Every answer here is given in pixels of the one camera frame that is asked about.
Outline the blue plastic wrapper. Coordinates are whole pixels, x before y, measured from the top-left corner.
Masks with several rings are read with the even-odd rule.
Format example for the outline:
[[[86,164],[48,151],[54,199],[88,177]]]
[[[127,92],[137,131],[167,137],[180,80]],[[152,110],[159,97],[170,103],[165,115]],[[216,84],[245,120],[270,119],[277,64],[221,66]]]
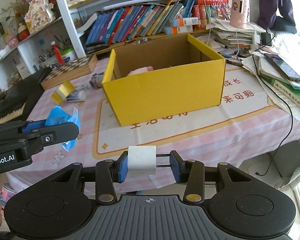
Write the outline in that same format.
[[[68,114],[60,106],[55,106],[53,109],[51,109],[46,122],[45,126],[53,126],[53,125],[60,125],[67,122],[72,122],[76,124],[78,128],[81,126],[81,122],[79,119],[78,109],[74,107],[72,114]]]

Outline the yellow tape roll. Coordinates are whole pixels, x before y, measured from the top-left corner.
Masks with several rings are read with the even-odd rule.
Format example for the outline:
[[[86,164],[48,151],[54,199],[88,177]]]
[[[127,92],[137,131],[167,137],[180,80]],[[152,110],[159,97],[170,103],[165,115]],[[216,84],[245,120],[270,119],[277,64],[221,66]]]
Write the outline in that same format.
[[[75,86],[70,81],[65,81],[53,92],[50,98],[56,105],[60,105],[74,90]]]

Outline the navy spray bottle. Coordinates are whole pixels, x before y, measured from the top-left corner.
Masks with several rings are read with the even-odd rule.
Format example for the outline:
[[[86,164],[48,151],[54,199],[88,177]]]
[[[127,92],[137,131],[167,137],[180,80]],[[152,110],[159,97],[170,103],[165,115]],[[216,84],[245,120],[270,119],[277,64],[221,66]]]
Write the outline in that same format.
[[[66,97],[67,102],[81,102],[87,99],[87,92],[85,90],[74,90]]]

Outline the black electronic keyboard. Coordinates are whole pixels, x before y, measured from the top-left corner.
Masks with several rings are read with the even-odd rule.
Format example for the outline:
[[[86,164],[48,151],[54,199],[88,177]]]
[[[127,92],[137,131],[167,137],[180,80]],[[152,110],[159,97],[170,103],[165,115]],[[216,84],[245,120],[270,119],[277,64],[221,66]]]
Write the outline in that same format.
[[[19,81],[0,95],[0,124],[27,120],[44,93],[41,82],[50,73],[50,67],[43,68]]]

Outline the wooden chess board box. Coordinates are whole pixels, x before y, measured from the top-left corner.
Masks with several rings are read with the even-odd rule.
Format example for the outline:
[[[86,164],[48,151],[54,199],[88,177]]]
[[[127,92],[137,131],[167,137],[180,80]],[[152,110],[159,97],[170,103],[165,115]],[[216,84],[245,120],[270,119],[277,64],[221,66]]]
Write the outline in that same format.
[[[95,54],[76,59],[70,63],[55,68],[51,73],[40,83],[44,90],[61,85],[65,81],[71,81],[78,77],[88,75],[93,72],[98,59]]]

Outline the pink checkered tablecloth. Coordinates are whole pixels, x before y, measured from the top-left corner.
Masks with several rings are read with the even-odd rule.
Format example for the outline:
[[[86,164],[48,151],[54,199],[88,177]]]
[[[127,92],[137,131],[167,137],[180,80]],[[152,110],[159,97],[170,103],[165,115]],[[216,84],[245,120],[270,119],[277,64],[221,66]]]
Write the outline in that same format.
[[[225,161],[237,164],[300,138],[300,120],[273,104],[254,75],[227,65],[222,103],[130,126],[120,126],[101,89],[89,89],[83,102],[62,104],[78,109],[81,127],[74,147],[45,148],[31,165],[8,172],[15,191],[53,174],[71,163],[94,166],[116,159],[130,145],[154,145],[159,153],[176,150],[184,159],[207,166]]]

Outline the white green tub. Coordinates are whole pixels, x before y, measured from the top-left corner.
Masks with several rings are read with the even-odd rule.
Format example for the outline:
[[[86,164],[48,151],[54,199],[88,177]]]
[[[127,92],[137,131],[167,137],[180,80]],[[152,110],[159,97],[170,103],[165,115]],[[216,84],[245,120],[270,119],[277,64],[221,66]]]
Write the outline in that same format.
[[[73,47],[68,47],[61,51],[61,56],[64,63],[69,63],[77,59],[77,55]]]

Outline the black stapler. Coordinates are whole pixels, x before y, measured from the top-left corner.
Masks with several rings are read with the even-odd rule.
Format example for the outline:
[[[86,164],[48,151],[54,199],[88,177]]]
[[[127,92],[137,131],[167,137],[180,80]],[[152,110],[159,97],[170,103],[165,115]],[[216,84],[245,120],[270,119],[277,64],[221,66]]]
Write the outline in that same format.
[[[103,42],[90,43],[85,46],[85,53],[88,55],[106,49],[108,47],[109,45]]]

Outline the yellow cardboard box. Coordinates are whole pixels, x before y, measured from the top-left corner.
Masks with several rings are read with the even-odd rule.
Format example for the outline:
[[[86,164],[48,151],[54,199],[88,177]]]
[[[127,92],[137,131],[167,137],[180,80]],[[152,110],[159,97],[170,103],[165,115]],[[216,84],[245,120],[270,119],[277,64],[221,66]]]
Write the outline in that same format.
[[[225,58],[191,34],[111,50],[103,90],[121,126],[218,106]],[[152,66],[153,71],[127,76]]]

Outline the pink plush toy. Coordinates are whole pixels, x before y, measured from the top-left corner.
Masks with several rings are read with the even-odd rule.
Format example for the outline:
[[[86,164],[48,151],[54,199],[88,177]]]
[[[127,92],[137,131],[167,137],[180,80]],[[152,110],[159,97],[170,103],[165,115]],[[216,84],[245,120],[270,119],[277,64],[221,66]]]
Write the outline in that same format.
[[[136,70],[130,71],[127,76],[132,76],[132,75],[137,75],[137,74],[142,74],[142,73],[147,73],[153,71],[152,66],[147,66],[147,67],[141,67]]]

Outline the white bookshelf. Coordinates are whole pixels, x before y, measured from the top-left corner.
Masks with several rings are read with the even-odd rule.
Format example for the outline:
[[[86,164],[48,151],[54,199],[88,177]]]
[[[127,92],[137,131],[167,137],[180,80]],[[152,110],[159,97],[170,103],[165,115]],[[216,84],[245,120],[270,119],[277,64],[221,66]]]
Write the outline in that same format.
[[[68,7],[66,0],[49,0],[56,19],[30,34],[24,17],[32,0],[0,0],[0,90],[7,90],[11,77],[29,76],[46,66],[50,43],[73,47],[77,57],[86,55],[84,44],[94,16],[111,9],[137,4],[168,4],[185,0],[86,0]]]

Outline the floral ornament sign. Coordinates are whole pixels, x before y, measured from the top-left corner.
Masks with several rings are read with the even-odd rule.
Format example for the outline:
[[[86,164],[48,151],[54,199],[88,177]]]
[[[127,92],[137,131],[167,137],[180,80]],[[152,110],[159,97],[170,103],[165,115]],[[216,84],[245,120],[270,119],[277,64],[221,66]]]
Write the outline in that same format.
[[[29,3],[24,20],[30,34],[41,30],[56,19],[52,9],[53,4],[49,0],[32,0]]]

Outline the row of colourful books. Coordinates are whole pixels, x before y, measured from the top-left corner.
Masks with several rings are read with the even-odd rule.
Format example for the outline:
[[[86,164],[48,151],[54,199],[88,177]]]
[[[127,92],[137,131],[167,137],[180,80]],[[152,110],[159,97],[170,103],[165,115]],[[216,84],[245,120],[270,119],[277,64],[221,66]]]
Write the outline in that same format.
[[[108,45],[165,33],[173,18],[192,16],[195,0],[176,1],[168,4],[137,4],[96,14],[88,29],[84,47],[94,42]]]

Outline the brown wooden pen holder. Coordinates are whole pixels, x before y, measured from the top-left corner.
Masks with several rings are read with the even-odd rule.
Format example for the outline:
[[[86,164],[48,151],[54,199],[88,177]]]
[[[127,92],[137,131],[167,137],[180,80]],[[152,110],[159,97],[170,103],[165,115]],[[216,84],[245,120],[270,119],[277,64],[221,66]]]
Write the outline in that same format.
[[[142,39],[133,39],[125,42],[125,45],[130,45],[130,44],[141,44],[141,43],[146,43],[150,41],[149,38],[143,37]]]

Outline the green book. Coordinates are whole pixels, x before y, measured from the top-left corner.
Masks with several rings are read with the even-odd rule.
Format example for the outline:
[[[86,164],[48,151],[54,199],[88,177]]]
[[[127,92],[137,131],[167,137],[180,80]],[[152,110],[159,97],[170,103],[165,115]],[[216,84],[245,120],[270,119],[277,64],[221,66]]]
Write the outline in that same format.
[[[279,90],[282,94],[284,94],[291,102],[293,102],[297,107],[300,108],[300,90],[294,89],[291,85],[288,85],[280,80],[274,79],[272,77],[266,76],[264,74],[260,74],[260,77],[267,81],[274,88]]]

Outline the black smartphone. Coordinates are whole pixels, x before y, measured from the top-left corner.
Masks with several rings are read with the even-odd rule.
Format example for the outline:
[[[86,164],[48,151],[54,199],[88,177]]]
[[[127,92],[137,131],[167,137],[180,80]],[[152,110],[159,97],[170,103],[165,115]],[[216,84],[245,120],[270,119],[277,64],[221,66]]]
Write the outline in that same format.
[[[275,54],[265,53],[264,56],[290,81],[300,81],[300,76],[281,57]]]

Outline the stack of papers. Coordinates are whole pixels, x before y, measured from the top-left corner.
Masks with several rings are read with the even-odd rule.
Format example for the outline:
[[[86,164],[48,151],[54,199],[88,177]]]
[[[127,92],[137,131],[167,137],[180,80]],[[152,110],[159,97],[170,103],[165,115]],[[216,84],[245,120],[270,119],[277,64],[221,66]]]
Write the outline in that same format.
[[[206,30],[214,33],[215,40],[228,48],[258,49],[261,44],[261,34],[266,31],[254,23],[240,23],[234,27],[228,20],[213,19]]]

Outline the orange white box lower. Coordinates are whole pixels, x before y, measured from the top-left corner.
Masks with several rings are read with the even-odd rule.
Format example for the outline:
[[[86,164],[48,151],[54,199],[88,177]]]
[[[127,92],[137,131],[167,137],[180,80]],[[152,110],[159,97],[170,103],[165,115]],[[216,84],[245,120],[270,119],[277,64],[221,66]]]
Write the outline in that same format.
[[[180,26],[180,27],[165,27],[164,31],[165,31],[166,35],[190,33],[193,31],[193,26],[186,25],[186,26]]]

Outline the orange white box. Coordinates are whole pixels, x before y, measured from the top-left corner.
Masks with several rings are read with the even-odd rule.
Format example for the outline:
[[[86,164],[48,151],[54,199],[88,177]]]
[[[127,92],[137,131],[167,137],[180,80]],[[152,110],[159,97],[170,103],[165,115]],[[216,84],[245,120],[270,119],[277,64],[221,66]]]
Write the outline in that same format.
[[[186,26],[180,26],[180,27],[165,27],[164,31],[165,31],[166,35],[190,33],[193,31],[193,26],[186,25]]]
[[[182,27],[198,24],[200,24],[200,20],[197,17],[173,18],[170,20],[170,26],[172,27]]]

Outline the orange white box upper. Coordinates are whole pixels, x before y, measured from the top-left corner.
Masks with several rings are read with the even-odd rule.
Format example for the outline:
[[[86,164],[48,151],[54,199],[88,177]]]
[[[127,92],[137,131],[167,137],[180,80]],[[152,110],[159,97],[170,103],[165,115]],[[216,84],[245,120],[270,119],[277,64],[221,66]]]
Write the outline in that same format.
[[[182,27],[198,24],[200,24],[200,20],[197,17],[173,18],[170,20],[170,26],[172,27]]]

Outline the pink speaker device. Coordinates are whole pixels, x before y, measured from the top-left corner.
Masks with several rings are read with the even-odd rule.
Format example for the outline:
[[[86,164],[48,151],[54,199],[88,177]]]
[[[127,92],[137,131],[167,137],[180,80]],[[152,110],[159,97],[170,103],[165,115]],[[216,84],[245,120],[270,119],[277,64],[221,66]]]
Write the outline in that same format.
[[[232,0],[230,24],[235,28],[244,29],[247,24],[247,16],[247,0]]]

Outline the red dictionary books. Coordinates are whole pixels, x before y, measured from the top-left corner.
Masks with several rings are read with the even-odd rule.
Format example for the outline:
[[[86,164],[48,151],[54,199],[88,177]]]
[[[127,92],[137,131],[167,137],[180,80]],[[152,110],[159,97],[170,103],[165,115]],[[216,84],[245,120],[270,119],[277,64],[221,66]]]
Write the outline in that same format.
[[[229,0],[195,0],[192,16],[198,18],[196,29],[205,29],[213,19],[230,20]]]

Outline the person in purple trousers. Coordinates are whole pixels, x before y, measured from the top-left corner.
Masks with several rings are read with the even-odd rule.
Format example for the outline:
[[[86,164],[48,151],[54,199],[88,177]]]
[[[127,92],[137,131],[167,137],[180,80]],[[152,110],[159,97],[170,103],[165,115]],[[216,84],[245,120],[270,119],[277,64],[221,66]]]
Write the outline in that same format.
[[[291,0],[259,0],[257,23],[266,30],[297,33]]]

